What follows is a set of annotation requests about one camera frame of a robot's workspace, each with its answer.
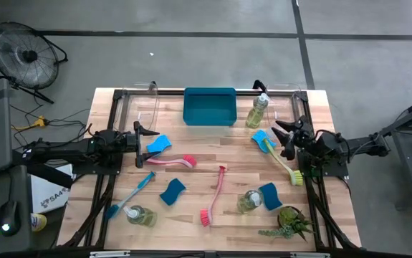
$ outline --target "yellow dish brush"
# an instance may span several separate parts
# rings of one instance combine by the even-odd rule
[[[293,171],[287,164],[282,162],[277,154],[274,152],[273,147],[269,144],[268,140],[265,138],[263,139],[264,144],[268,147],[269,153],[276,159],[279,164],[281,164],[290,174],[290,181],[292,182],[293,186],[302,186],[303,185],[303,175],[299,170]]]

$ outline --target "computer mouse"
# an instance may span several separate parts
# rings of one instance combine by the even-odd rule
[[[5,237],[10,237],[19,231],[21,220],[19,218],[18,202],[9,200],[0,206],[0,232]]]

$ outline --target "fan grille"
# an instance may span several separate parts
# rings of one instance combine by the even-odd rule
[[[16,22],[0,24],[0,72],[29,89],[50,86],[59,64],[52,45],[35,30]]]

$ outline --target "blue dish brush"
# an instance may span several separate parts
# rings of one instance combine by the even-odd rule
[[[152,179],[152,177],[156,176],[155,172],[150,172],[148,174],[147,177],[145,177],[145,179],[143,179],[138,185],[137,188],[134,189],[134,191],[128,195],[128,197],[126,197],[125,199],[123,199],[122,201],[120,201],[118,204],[113,204],[108,211],[105,213],[105,217],[107,217],[108,219],[111,219],[115,216],[117,216],[118,212],[120,212],[121,208],[123,207],[123,205],[125,205],[126,201],[129,201],[129,199],[131,199],[136,193],[138,193],[140,190],[142,190],[142,188],[144,188],[148,182],[150,182],[150,180]]]

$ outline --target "pink dish brush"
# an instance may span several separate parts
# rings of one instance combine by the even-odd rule
[[[208,209],[201,210],[201,223],[203,224],[203,226],[208,226],[212,223],[212,208],[214,207],[215,200],[220,193],[221,182],[223,182],[225,169],[226,168],[224,166],[220,166],[219,183],[217,184],[217,189],[215,190],[214,199],[212,199],[211,205],[209,205]]]
[[[183,155],[183,159],[176,159],[172,161],[160,161],[154,158],[149,158],[146,162],[148,163],[153,163],[153,164],[174,164],[174,163],[180,163],[183,164],[189,168],[193,168],[196,166],[197,162],[196,159],[191,156],[191,155]]]

